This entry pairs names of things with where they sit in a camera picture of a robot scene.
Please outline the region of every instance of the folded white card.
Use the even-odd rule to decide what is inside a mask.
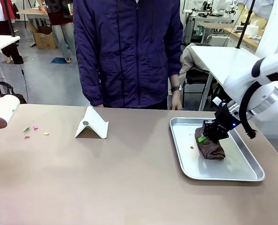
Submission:
[[[87,107],[84,118],[79,123],[75,138],[88,127],[101,138],[107,138],[109,122],[105,122],[92,106]]]

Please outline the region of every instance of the purple jacket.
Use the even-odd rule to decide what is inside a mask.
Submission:
[[[166,99],[181,69],[180,0],[74,0],[74,38],[92,105],[146,107]]]

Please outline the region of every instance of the folded towel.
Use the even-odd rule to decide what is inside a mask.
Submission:
[[[203,154],[205,159],[224,159],[225,153],[219,141],[213,142],[205,140],[203,143],[198,142],[198,138],[203,134],[203,128],[197,128],[195,131],[195,140],[199,151]]]

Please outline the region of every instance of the metal tray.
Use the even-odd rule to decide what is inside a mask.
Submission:
[[[181,168],[194,180],[262,181],[265,173],[235,130],[229,138],[220,140],[225,151],[224,160],[208,160],[199,152],[195,130],[204,120],[213,118],[173,118],[170,121],[172,136]]]

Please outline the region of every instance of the dark pants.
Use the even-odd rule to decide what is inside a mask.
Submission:
[[[11,35],[8,21],[0,21],[0,35]],[[23,59],[19,55],[17,47],[14,43],[6,46],[5,48],[2,48],[2,52],[7,57],[11,56],[14,64],[22,64],[23,63]]]
[[[113,108],[109,105],[103,105],[105,108]],[[143,107],[143,108],[135,108],[135,109],[158,109],[158,110],[168,110],[167,108],[167,99],[164,99],[163,101],[161,101],[160,103],[154,104],[154,105],[150,105],[147,107]]]

